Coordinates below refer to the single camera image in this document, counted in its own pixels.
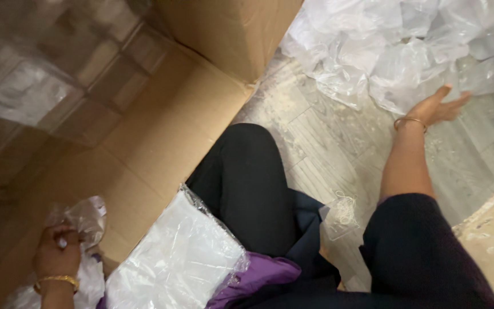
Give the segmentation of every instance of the leg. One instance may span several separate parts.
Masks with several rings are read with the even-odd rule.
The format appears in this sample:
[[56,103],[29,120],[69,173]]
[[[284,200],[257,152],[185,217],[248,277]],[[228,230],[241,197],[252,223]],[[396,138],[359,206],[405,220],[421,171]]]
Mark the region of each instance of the leg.
[[228,127],[186,184],[248,251],[284,256],[296,242],[281,157],[263,127]]

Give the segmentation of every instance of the tangled thread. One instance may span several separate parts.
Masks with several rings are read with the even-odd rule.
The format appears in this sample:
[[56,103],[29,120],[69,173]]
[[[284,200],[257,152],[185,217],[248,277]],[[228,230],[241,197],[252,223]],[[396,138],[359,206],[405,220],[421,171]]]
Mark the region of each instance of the tangled thread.
[[360,227],[354,211],[356,199],[347,196],[342,191],[337,191],[335,194],[339,199],[327,205],[329,213],[325,218],[325,223],[331,232],[329,235],[331,241],[339,239],[354,228]]

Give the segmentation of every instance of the bracelet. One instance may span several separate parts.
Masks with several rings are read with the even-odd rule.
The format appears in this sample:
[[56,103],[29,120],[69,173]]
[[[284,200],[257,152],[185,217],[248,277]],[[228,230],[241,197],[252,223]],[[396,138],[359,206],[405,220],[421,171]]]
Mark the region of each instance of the bracelet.
[[423,125],[424,127],[424,133],[426,133],[426,131],[428,131],[428,127],[426,126],[425,123],[423,123],[421,120],[418,120],[418,119],[415,119],[415,118],[409,118],[409,117],[401,117],[401,118],[397,118],[396,121],[394,121],[394,129],[397,131],[397,124],[400,123],[400,121],[402,120],[412,120],[412,121],[416,121],[416,122],[419,122]]
[[60,281],[66,281],[68,283],[70,283],[71,285],[73,285],[73,293],[77,293],[77,291],[79,290],[79,281],[77,281],[74,277],[72,276],[46,276],[46,277],[42,277],[41,279],[39,279],[36,284],[33,285],[33,289],[35,290],[35,292],[37,292],[38,294],[41,294],[41,282],[42,281],[45,281],[45,280],[60,280]]

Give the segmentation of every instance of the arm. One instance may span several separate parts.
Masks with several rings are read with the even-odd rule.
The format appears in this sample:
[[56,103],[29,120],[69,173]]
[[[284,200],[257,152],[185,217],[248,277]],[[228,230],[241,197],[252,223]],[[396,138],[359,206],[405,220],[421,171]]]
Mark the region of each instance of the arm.
[[[58,245],[60,238],[66,240],[66,247]],[[79,235],[66,225],[46,228],[33,258],[37,278],[47,276],[76,277],[81,255]],[[44,280],[41,286],[42,309],[73,309],[73,285],[66,281]]]
[[[448,85],[406,117],[430,126],[454,120],[469,94],[442,103]],[[494,308],[494,293],[457,241],[434,199],[424,158],[424,126],[402,120],[383,171],[381,198],[360,252],[373,277],[371,290],[436,307]]]
[[424,157],[424,125],[430,126],[443,120],[454,120],[460,108],[470,99],[470,93],[452,102],[442,103],[451,87],[445,85],[424,101],[418,103],[406,118],[398,124],[392,151],[384,166],[381,182],[381,199],[402,193],[423,193],[434,196],[432,182]]

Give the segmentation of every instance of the cardboard box flap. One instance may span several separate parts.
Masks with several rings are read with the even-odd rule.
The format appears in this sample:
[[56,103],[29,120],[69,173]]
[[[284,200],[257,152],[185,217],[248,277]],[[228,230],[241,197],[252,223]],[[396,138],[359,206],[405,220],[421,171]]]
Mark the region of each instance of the cardboard box flap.
[[73,205],[102,196],[108,224],[100,250],[107,265],[123,261],[252,92],[196,53],[175,46],[102,144],[69,147],[31,187],[16,193],[29,231],[1,258],[0,305],[31,273],[53,202]]
[[302,0],[158,2],[178,42],[248,84],[264,73]]

